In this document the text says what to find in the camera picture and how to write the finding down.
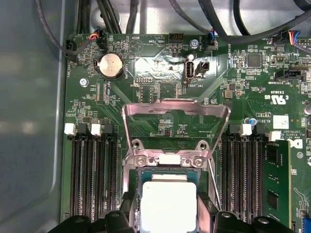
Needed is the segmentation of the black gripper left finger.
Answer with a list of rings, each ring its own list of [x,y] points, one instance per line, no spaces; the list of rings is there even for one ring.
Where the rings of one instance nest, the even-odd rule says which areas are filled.
[[[107,212],[103,218],[91,222],[86,216],[72,216],[52,229],[53,233],[139,233],[134,219],[136,193],[125,192],[119,210]]]

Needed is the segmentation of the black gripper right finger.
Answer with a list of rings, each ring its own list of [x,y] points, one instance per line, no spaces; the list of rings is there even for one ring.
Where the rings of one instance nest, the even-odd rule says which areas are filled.
[[[251,223],[243,222],[233,213],[219,211],[205,193],[197,195],[197,233],[293,233],[280,222],[258,216]]]

